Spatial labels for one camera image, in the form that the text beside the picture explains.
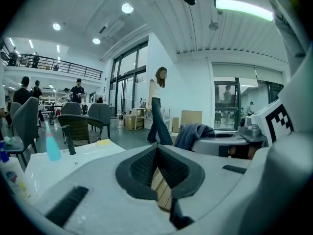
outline chair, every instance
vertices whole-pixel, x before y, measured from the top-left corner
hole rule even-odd
[[[110,136],[110,123],[111,123],[111,109],[107,104],[94,103],[90,106],[88,111],[88,116],[91,118],[96,118],[103,122],[103,125],[108,129],[108,137]]]
[[[101,139],[103,122],[88,116],[62,114],[58,116],[60,126],[70,126],[70,133],[75,146],[81,146],[89,143],[97,142]],[[95,126],[100,129],[100,133],[88,130],[88,125]]]
[[[79,103],[69,102],[66,103],[61,109],[61,114],[81,115],[81,113]]]
[[[11,119],[13,120],[13,117],[15,115],[15,112],[20,108],[22,107],[22,105],[20,103],[17,103],[17,102],[12,102],[11,104],[11,110],[10,110],[10,116],[11,116]],[[13,127],[13,122],[12,122],[12,136],[14,137],[14,127]]]
[[[27,166],[27,162],[23,152],[29,147],[30,144],[33,145],[34,151],[37,153],[34,139],[37,135],[38,105],[39,100],[35,97],[30,97],[23,106],[13,113],[12,123],[19,136],[13,137],[13,145],[5,144],[4,146],[4,150],[8,154],[20,155],[25,166]]]

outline fluorescent light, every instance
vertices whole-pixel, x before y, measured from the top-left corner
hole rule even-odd
[[[28,39],[28,41],[29,41],[29,45],[30,45],[30,47],[33,49],[33,48],[34,48],[34,46],[33,46],[32,41],[31,41],[30,39]]]
[[[134,10],[134,8],[131,7],[129,3],[125,3],[125,4],[122,5],[122,11],[123,11],[124,13],[129,14],[129,13],[132,13],[133,10]]]
[[[215,0],[215,7],[217,9],[242,11],[264,18],[268,21],[273,21],[273,12],[247,2],[236,0]]]
[[[58,23],[54,23],[53,26],[52,26],[55,30],[60,30],[61,29],[61,26],[58,24]]]
[[[94,38],[92,41],[93,41],[93,43],[96,44],[96,45],[98,45],[99,43],[101,43],[101,41],[100,41],[99,39],[97,39],[97,38]]]
[[[14,43],[13,43],[13,41],[12,41],[12,38],[9,38],[9,40],[10,40],[10,42],[11,42],[11,45],[12,45],[12,46],[15,46]]]

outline man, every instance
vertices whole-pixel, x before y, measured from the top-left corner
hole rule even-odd
[[[31,97],[31,93],[27,90],[29,78],[27,76],[23,77],[21,84],[21,88],[14,93],[13,101],[23,105]]]
[[[41,92],[41,89],[39,88],[39,85],[40,85],[40,82],[39,82],[39,80],[37,80],[35,82],[35,87],[30,91],[31,95],[35,98],[38,98],[38,99],[40,99],[40,97],[43,95],[43,93]],[[44,116],[41,113],[41,110],[38,111],[38,116],[39,116],[41,122],[45,121]]]
[[[11,115],[10,115],[10,111],[11,111],[11,98],[9,96],[5,96],[5,101],[7,102],[7,112],[5,112],[5,120],[8,123],[8,126],[11,127],[12,124],[12,119],[11,119]]]
[[[76,81],[76,86],[74,86],[70,92],[73,92],[73,99],[72,102],[74,103],[82,103],[82,97],[85,94],[84,88],[81,87],[82,80],[80,78],[77,79]]]
[[[248,116],[251,116],[252,114],[254,114],[252,106],[253,106],[253,102],[250,102],[250,105],[248,106]]]

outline white table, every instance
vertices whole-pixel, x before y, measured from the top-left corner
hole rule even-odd
[[[62,158],[50,161],[47,153],[31,154],[25,170],[26,180],[34,187],[40,198],[51,186],[67,177],[84,164],[102,157],[125,151],[110,140],[100,145],[101,141],[76,147],[75,155],[70,155],[68,149],[61,150]]]

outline jeans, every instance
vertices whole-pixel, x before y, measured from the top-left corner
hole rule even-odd
[[[161,144],[163,145],[172,145],[171,136],[167,130],[167,127],[163,121],[163,117],[161,114],[161,103],[160,99],[157,97],[152,98],[152,116],[153,116],[153,123],[148,134],[147,141],[154,143],[157,141],[156,135],[158,132],[158,136],[160,137]]]

